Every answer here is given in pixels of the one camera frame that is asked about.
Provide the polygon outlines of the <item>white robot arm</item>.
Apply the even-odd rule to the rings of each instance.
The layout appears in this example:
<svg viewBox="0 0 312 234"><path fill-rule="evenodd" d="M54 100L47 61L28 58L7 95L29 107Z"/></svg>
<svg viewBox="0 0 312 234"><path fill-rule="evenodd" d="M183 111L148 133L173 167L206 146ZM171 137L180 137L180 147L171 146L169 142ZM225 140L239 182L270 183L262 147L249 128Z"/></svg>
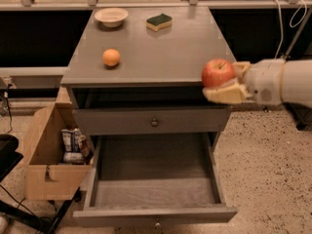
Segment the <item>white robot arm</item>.
<svg viewBox="0 0 312 234"><path fill-rule="evenodd" d="M264 59L255 64L234 62L236 77L218 88L204 88L216 103L279 105L284 102L312 107L312 60Z"/></svg>

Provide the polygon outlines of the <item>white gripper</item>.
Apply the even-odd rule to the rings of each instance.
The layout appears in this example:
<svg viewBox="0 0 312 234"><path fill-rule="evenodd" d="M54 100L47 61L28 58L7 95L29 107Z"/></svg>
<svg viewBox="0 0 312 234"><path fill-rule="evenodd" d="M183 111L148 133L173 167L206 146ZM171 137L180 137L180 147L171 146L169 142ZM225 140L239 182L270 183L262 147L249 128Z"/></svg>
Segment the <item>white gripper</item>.
<svg viewBox="0 0 312 234"><path fill-rule="evenodd" d="M247 87L235 82L217 89L204 88L203 95L215 103L240 104L252 97L258 104L279 105L282 103L281 79L285 63L282 58L264 59L251 67L249 61L235 61L232 65L236 77L243 79L245 76Z"/></svg>

